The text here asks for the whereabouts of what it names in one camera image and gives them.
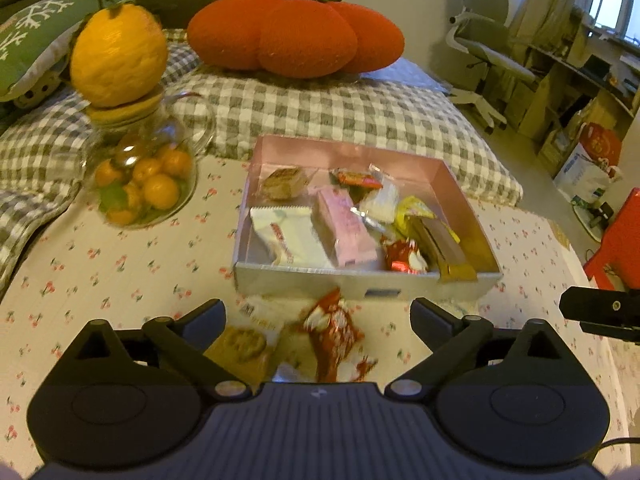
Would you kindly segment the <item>orange biscuit snack packet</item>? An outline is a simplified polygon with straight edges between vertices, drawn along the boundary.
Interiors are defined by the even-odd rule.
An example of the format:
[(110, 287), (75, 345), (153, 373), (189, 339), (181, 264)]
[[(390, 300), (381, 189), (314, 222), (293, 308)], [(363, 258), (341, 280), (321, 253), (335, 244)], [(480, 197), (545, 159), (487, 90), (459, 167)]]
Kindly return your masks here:
[(248, 326), (229, 326), (204, 356), (256, 390), (267, 378), (272, 352), (266, 333)]

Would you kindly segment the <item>long gold snack bar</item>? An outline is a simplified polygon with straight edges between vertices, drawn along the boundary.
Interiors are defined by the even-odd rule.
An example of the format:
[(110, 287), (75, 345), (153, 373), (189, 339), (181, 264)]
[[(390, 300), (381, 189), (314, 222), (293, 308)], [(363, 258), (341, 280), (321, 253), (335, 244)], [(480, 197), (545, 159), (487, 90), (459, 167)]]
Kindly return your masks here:
[(407, 221), (410, 236), (429, 262), (435, 263), (439, 281), (476, 282), (477, 273), (447, 227), (437, 218), (410, 216)]

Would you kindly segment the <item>large red candy packet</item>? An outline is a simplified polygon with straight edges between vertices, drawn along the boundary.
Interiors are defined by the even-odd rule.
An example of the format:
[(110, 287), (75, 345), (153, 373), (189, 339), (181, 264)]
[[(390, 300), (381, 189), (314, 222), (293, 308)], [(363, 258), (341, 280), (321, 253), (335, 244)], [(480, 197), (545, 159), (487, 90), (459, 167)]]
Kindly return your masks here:
[(341, 289), (320, 298), (303, 320), (316, 359), (316, 382), (363, 382), (378, 360), (352, 352), (364, 341), (346, 307)]

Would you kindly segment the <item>clear barcode cake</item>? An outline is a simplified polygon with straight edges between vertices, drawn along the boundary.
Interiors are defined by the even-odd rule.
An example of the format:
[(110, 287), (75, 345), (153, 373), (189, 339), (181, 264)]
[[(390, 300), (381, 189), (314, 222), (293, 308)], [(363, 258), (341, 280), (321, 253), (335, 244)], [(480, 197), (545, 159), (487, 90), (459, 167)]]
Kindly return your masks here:
[(395, 179), (380, 167), (370, 164), (369, 171), (382, 188), (369, 192), (360, 200), (358, 209), (369, 218), (391, 224), (395, 221), (400, 193)]

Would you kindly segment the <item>yellow beef-flavour pastry packet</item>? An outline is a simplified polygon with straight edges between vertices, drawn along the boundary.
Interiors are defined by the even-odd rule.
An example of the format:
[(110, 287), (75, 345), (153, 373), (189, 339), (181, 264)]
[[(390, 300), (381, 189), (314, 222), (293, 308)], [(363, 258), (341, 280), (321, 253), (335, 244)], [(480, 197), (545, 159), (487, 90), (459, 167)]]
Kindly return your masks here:
[(274, 170), (260, 187), (262, 196), (268, 200), (296, 200), (305, 193), (310, 175), (302, 167), (285, 167)]

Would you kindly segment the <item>red plastic stool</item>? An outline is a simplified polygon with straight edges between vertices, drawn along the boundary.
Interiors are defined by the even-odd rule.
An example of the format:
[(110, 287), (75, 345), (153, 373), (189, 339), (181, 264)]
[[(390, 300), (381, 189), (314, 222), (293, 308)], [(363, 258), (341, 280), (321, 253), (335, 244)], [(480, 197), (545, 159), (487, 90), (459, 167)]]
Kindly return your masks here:
[(610, 268), (628, 289), (639, 289), (639, 207), (639, 189), (633, 188), (605, 230), (599, 249), (584, 265), (586, 277), (595, 280), (599, 288), (614, 289), (605, 272)]

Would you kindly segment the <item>pink wrapped snack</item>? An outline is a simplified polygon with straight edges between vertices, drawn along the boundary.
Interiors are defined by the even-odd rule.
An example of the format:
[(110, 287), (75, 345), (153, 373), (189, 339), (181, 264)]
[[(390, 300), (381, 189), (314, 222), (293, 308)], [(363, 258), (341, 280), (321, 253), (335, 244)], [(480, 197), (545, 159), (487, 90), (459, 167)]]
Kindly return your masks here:
[(337, 268), (378, 260), (378, 243), (369, 234), (344, 188), (325, 185), (314, 191), (312, 221), (323, 248)]

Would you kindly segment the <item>white blue paper bag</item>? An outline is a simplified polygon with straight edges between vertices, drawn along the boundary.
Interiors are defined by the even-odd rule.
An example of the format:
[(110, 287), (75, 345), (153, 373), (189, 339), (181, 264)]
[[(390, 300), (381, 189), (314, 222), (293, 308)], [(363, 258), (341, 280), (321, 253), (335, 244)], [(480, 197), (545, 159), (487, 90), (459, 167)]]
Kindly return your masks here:
[(578, 143), (554, 177), (553, 183), (572, 205), (587, 208), (600, 200), (608, 188), (623, 177), (605, 158), (592, 159)]

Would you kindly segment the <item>yellow snack packet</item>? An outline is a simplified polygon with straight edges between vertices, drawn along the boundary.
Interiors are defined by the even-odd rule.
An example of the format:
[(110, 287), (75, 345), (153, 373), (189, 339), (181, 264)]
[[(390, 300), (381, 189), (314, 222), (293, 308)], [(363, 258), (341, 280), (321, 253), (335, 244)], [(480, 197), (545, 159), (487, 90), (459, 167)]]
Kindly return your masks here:
[(408, 218), (412, 216), (438, 220), (446, 228), (449, 235), (457, 244), (461, 242), (458, 234), (448, 226), (448, 223), (442, 220), (439, 216), (436, 216), (434, 211), (432, 211), (426, 203), (422, 202), (420, 198), (417, 198), (414, 195), (406, 196), (396, 207), (394, 226), (402, 236), (409, 236)]

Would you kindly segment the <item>white snack packet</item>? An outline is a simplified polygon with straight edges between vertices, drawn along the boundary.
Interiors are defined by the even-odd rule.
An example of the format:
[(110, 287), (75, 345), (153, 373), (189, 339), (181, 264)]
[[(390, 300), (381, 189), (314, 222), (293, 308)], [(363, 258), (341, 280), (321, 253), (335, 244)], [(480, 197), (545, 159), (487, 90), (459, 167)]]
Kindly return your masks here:
[(250, 218), (254, 232), (273, 255), (275, 266), (333, 268), (312, 222), (310, 207), (253, 207)]

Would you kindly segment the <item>pink lined silver box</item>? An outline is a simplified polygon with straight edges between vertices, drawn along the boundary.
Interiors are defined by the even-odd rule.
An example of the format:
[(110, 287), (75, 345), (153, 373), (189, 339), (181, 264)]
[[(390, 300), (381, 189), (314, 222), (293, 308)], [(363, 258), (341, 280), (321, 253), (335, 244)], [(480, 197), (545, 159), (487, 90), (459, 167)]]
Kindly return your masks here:
[[(382, 188), (372, 176), (369, 165), (380, 167), (392, 176), (399, 188), (400, 200), (414, 195), (448, 223), (460, 237), (466, 258), (477, 273), (476, 282), (439, 281), (435, 263), (427, 260), (424, 274), (393, 272), (386, 268), (382, 239), (404, 240), (391, 224), (369, 218), (358, 209), (369, 192)], [(274, 170), (302, 167), (310, 175), (305, 193), (296, 200), (268, 200), (260, 187)], [(254, 232), (250, 210), (253, 207), (308, 206), (314, 204), (314, 191), (320, 186), (344, 188), (369, 234), (378, 243), (378, 260), (347, 268), (306, 269), (275, 266), (273, 255)], [(317, 298), (334, 288), (347, 299), (473, 300), (495, 285), (502, 273), (488, 239), (474, 211), (446, 162), (404, 152), (370, 148), (337, 141), (322, 141), (287, 136), (260, 136), (250, 160), (241, 203), (238, 239), (233, 255), (235, 287), (241, 294)]]

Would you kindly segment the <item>glass jar with kumquats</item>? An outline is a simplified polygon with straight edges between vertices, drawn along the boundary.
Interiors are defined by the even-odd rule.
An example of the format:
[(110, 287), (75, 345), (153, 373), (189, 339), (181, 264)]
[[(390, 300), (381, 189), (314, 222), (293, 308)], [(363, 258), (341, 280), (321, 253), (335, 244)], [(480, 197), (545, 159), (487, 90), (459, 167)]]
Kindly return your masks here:
[[(175, 106), (204, 107), (204, 132), (186, 128)], [(84, 185), (102, 218), (112, 226), (154, 226), (180, 210), (198, 182), (196, 158), (213, 137), (216, 117), (194, 91), (167, 94), (156, 86), (118, 107), (86, 108), (94, 135), (84, 167)]]

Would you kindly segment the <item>grey checked quilt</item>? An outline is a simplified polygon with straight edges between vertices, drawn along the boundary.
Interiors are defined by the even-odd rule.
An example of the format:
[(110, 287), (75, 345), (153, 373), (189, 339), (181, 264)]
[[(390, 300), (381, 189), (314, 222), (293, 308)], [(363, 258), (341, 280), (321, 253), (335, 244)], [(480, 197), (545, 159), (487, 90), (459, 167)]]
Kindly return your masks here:
[[(170, 93), (204, 96), (203, 104), (188, 99), (177, 115), (194, 136), (214, 127), (210, 154), (250, 159), (262, 133), (343, 141), (440, 158), (463, 192), (480, 200), (514, 206), (524, 195), (520, 182), (434, 80), (405, 58), (399, 61), (401, 73), (419, 82), (356, 76), (288, 82), (207, 68), (182, 30), (169, 32), (168, 49), (163, 84)], [(77, 179), (47, 173), (87, 153), (93, 132), (87, 105), (65, 86), (34, 110), (1, 124), (3, 287), (35, 232), (66, 211), (79, 191)]]

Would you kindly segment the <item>white office chair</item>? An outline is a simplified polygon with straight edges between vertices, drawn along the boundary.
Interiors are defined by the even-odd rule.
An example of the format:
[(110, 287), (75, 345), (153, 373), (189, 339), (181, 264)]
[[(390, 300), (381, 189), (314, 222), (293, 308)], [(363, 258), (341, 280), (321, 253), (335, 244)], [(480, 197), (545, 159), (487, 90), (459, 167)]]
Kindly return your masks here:
[(463, 0), (462, 11), (449, 18), (451, 27), (446, 36), (448, 47), (476, 58), (474, 63), (468, 65), (469, 68), (478, 64), (486, 66), (474, 90), (451, 88), (449, 99), (454, 105), (474, 107), (488, 133), (492, 133), (495, 125), (500, 128), (506, 126), (506, 118), (483, 96), (490, 70), (498, 67), (526, 84), (536, 81), (534, 73), (508, 55), (508, 12), (509, 0)]

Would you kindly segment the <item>large orange pumpkin cushion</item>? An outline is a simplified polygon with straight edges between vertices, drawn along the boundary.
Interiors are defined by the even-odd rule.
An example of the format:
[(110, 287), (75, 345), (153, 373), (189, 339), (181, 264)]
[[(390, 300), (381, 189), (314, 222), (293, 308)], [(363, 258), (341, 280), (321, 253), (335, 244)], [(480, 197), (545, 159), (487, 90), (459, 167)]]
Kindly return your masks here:
[(292, 79), (374, 72), (405, 50), (389, 18), (343, 0), (218, 0), (194, 14), (186, 39), (207, 65)]

